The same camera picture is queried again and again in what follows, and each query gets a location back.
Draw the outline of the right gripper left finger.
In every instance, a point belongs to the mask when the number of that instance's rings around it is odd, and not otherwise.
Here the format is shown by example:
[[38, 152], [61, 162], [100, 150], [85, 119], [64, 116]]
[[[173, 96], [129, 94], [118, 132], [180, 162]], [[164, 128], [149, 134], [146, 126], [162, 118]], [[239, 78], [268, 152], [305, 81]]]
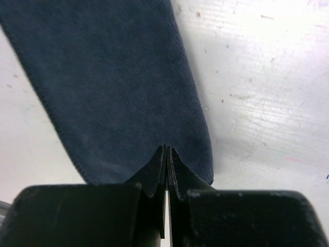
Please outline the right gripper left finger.
[[121, 184], [22, 190], [1, 226], [1, 246], [160, 246], [165, 236], [166, 147]]

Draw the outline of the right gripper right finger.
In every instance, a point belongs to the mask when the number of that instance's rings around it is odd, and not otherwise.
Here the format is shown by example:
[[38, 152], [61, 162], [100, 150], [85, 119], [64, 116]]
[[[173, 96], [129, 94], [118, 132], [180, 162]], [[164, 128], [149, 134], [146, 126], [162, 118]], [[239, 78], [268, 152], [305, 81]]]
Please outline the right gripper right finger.
[[289, 190], [217, 190], [167, 149], [171, 246], [328, 246], [309, 200]]

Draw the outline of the dark grey-blue towel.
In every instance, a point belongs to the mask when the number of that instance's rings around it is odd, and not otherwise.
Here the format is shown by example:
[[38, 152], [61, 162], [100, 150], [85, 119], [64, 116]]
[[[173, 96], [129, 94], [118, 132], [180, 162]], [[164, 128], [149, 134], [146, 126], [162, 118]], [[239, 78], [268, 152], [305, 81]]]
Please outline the dark grey-blue towel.
[[125, 182], [162, 145], [213, 182], [170, 1], [1, 1], [1, 27], [86, 182]]

